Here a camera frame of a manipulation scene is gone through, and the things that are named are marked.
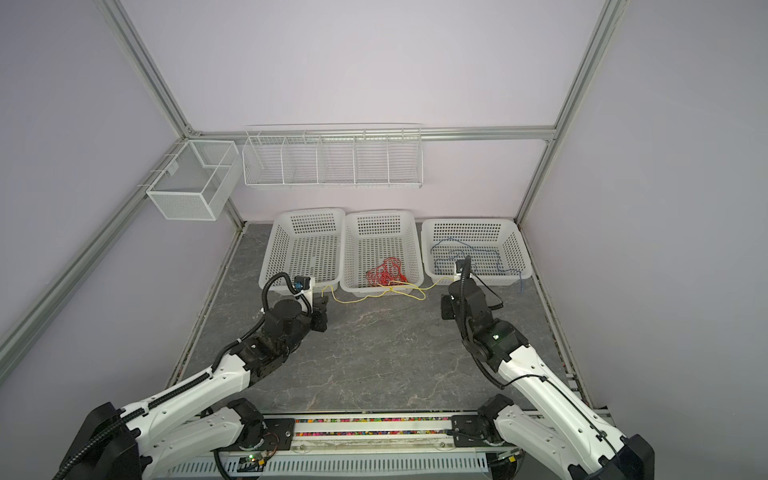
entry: aluminum profile frame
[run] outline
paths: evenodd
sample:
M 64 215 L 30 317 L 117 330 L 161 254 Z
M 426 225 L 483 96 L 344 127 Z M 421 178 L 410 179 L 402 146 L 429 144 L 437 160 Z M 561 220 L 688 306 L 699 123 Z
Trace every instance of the aluminum profile frame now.
M 235 141 L 245 139 L 247 136 L 245 132 L 205 133 L 195 131 L 187 122 L 183 111 L 174 99 L 169 87 L 165 84 L 159 69 L 152 61 L 148 50 L 141 41 L 120 0 L 94 0 L 94 3 L 104 16 L 118 44 L 123 48 L 129 62 L 134 66 L 134 69 L 157 102 L 158 107 L 163 111 L 171 127 L 180 137 L 179 141 L 174 143 L 154 170 L 150 172 L 144 184 L 150 184 L 154 180 L 158 175 L 158 172 L 155 170 L 163 170 L 167 166 L 169 155 L 173 155 L 180 147 L 180 143 L 188 138 Z M 421 130 L 424 141 L 525 139 L 546 141 L 548 143 L 547 147 L 518 211 L 516 217 L 518 225 L 525 220 L 525 216 L 530 210 L 531 202 L 535 198 L 552 159 L 557 153 L 558 140 L 563 138 L 568 129 L 626 4 L 627 0 L 606 0 L 587 52 L 554 126 L 441 127 L 423 128 Z M 49 287 L 40 294 L 25 315 L 8 332 L 0 336 L 0 385 L 21 362 L 56 315 L 61 312 L 76 289 L 84 282 L 114 242 L 131 224 L 131 221 L 136 217 L 146 201 L 146 187 L 139 187 L 132 192 L 124 204 L 115 211 L 112 218 L 105 222 L 101 229 L 74 256 L 67 267 L 49 282 Z M 241 235 L 245 223 L 237 212 L 232 200 L 227 201 L 224 211 L 231 219 L 236 229 L 236 235 Z M 232 253 L 233 251 L 230 249 L 227 259 L 225 259 L 225 264 L 231 258 Z M 216 284 L 218 285 L 220 281 L 221 278 L 218 278 Z

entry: gray marble tabletop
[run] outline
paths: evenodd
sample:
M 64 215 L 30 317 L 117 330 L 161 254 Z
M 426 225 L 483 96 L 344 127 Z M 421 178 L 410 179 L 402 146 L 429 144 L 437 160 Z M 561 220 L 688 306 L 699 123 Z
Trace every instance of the gray marble tabletop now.
M 188 359 L 185 376 L 209 366 L 221 347 L 258 320 L 259 274 L 271 227 L 248 226 Z M 430 284 L 426 277 L 422 287 Z M 532 280 L 524 280 L 522 292 L 519 282 L 492 288 L 505 303 L 495 316 L 523 332 L 564 379 Z M 500 390 L 477 370 L 455 322 L 440 318 L 440 295 L 446 291 L 446 286 L 436 286 L 424 301 L 400 295 L 349 305 L 331 300 L 327 331 L 310 332 L 278 370 L 231 398 L 247 398 L 268 413 L 477 409 Z M 337 296 L 356 299 L 341 291 Z M 270 302 L 279 298 L 270 292 Z M 533 408 L 516 389 L 508 387 L 503 393 L 521 408 Z

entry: red wire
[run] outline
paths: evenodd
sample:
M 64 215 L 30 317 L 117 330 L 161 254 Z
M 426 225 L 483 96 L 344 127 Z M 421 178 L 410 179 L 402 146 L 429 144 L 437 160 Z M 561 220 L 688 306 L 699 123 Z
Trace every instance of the red wire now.
M 370 286 L 395 286 L 407 282 L 402 273 L 402 261 L 397 257 L 388 257 L 384 262 L 366 273 Z

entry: gray wall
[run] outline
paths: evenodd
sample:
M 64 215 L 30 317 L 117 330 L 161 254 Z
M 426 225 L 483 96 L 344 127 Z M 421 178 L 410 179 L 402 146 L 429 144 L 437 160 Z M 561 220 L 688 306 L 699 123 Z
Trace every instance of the gray wall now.
M 523 226 L 658 478 L 768 471 L 767 25 L 765 2 L 630 2 Z
M 175 137 L 89 0 L 3 2 L 0 334 Z M 50 478 L 88 411 L 165 387 L 232 238 L 147 204 L 0 386 L 3 478 Z

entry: white wall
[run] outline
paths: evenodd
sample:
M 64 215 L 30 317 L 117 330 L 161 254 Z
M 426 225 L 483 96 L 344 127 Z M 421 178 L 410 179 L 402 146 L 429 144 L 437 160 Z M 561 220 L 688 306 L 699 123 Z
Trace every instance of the white wall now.
M 175 140 L 90 0 L 0 15 L 0 335 Z M 50 478 L 84 416 L 165 387 L 232 238 L 147 203 L 0 386 L 3 478 Z
M 766 25 L 765 2 L 631 2 L 523 225 L 587 387 L 666 456 L 658 478 L 683 478 L 673 449 L 768 472 Z
M 192 125 L 551 125 L 603 0 L 125 0 Z
M 403 209 L 416 218 L 514 217 L 544 147 L 542 140 L 424 142 L 421 188 L 254 190 L 241 184 L 233 200 L 248 221 L 271 221 L 288 210 L 315 207 L 347 213 Z

